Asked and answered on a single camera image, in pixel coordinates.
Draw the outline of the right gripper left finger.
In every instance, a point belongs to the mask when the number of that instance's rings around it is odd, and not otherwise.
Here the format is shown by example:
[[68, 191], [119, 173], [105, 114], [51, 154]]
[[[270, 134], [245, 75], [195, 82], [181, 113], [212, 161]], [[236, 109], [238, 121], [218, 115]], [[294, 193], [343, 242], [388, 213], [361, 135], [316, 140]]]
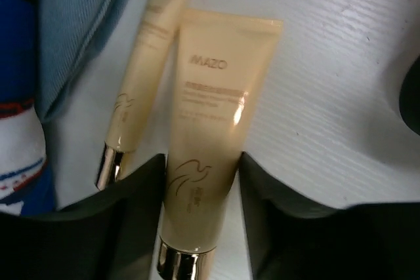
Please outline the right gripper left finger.
[[60, 211], [1, 214], [2, 279], [148, 279], [165, 181], [157, 154]]

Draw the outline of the wide cream cosmetic tube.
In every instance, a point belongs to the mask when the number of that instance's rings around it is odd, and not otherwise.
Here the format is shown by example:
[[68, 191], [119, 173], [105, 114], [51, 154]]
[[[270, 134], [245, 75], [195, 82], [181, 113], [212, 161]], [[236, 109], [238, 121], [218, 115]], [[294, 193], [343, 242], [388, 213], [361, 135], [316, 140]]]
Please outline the wide cream cosmetic tube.
[[283, 23], [190, 9], [182, 20], [157, 272], [207, 279]]

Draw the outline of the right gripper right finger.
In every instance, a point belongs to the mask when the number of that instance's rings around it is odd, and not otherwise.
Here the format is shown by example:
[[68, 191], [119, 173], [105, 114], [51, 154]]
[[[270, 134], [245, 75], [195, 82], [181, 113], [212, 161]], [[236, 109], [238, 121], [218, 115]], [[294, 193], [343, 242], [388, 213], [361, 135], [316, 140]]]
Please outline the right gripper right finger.
[[418, 279], [419, 204], [329, 209], [243, 153], [239, 181], [253, 279]]

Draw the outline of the slim cream cosmetic tube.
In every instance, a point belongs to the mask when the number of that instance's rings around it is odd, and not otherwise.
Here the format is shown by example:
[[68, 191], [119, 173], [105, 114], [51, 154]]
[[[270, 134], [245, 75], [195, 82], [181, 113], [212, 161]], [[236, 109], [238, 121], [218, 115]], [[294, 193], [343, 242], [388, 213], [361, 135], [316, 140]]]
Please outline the slim cream cosmetic tube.
[[189, 0], [147, 0], [117, 94], [96, 179], [99, 190], [125, 178]]

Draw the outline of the pink suitcase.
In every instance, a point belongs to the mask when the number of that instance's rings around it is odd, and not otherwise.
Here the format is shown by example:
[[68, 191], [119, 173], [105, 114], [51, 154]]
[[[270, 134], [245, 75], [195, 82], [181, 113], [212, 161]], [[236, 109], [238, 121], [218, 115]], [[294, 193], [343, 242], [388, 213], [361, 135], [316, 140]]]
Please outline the pink suitcase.
[[420, 134], [420, 57], [411, 65], [400, 90], [399, 110], [404, 123]]

